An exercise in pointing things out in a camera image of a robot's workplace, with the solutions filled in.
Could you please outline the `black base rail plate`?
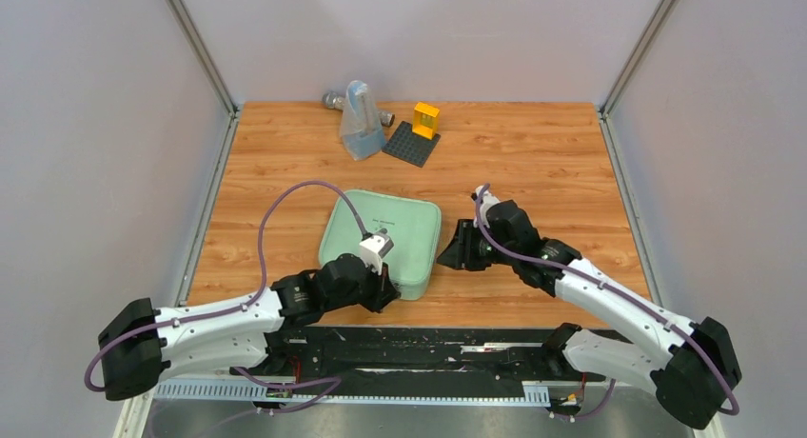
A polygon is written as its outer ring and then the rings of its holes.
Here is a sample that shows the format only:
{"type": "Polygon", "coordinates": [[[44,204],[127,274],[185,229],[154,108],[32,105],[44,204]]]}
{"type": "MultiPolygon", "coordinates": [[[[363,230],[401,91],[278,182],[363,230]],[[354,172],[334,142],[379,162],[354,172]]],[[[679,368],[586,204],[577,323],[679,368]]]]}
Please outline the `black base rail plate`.
{"type": "Polygon", "coordinates": [[[340,396],[516,398],[525,381],[578,388],[601,374],[574,370],[543,348],[549,328],[306,327],[266,336],[258,377],[338,377],[340,396]]]}

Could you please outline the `dark grey brick baseplate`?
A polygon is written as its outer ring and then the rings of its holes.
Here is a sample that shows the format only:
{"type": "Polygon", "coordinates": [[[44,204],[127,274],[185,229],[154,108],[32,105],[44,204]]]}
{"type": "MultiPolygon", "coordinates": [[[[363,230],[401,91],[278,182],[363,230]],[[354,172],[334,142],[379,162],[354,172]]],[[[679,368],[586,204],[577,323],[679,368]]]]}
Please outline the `dark grey brick baseplate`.
{"type": "Polygon", "coordinates": [[[440,139],[438,133],[432,139],[424,138],[413,132],[411,123],[402,121],[385,143],[382,152],[422,168],[440,139]]]}

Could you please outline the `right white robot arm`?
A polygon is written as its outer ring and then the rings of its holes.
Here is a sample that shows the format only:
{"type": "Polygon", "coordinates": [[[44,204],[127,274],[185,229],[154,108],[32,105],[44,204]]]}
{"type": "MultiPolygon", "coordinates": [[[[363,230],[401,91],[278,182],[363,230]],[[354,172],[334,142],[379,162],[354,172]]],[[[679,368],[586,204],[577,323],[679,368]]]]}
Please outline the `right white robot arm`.
{"type": "Polygon", "coordinates": [[[563,379],[578,371],[622,381],[653,395],[689,428],[707,428],[717,414],[738,415],[734,390],[742,373],[720,321],[696,322],[643,298],[577,249],[540,236],[513,200],[500,200],[484,187],[471,199],[473,217],[458,221],[438,264],[466,271],[507,265],[528,287],[590,312],[620,335],[611,339],[575,324],[558,326],[543,345],[549,374],[563,379]]]}

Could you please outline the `mint green medicine kit case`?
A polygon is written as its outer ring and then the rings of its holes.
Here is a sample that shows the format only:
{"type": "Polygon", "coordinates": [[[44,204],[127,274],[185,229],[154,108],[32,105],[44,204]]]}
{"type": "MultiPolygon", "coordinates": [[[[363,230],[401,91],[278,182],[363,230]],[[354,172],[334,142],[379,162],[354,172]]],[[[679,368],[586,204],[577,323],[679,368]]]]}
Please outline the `mint green medicine kit case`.
{"type": "Polygon", "coordinates": [[[442,211],[429,201],[350,189],[337,200],[325,228],[321,265],[351,253],[373,270],[387,265],[407,301],[426,292],[442,228],[442,211]]]}

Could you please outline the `yellow toy window brick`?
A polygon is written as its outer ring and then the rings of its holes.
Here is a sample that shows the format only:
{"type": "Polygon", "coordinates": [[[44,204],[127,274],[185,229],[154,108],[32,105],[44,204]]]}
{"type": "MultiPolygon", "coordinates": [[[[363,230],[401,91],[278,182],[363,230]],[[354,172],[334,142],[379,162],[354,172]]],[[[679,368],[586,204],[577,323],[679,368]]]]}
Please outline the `yellow toy window brick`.
{"type": "Polygon", "coordinates": [[[418,102],[413,110],[412,132],[433,140],[437,135],[440,110],[425,102],[418,102]]]}

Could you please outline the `glitter silver microphone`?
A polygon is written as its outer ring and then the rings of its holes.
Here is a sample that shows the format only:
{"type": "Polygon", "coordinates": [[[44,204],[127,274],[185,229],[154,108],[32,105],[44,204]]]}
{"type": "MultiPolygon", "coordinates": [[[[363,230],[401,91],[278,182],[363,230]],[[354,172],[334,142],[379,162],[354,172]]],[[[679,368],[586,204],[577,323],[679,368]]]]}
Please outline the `glitter silver microphone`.
{"type": "MultiPolygon", "coordinates": [[[[329,110],[343,110],[345,99],[342,95],[337,93],[336,91],[328,91],[322,97],[323,105],[329,110]]],[[[396,116],[391,111],[387,111],[384,109],[378,109],[378,116],[380,119],[380,123],[384,127],[392,127],[396,116]]]]}

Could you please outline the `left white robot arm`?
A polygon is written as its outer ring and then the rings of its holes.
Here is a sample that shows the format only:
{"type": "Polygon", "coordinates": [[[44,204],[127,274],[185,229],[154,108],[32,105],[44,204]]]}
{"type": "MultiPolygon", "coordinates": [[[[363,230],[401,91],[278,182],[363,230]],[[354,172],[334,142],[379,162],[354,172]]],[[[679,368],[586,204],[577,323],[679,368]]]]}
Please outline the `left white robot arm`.
{"type": "Polygon", "coordinates": [[[98,353],[85,373],[90,390],[109,401],[141,395],[180,375],[260,366],[284,372],[291,348],[269,334],[318,323],[331,311],[361,306],[381,312],[399,299],[389,268],[343,254],[254,293],[201,306],[156,308],[129,302],[98,335],[98,353]]]}

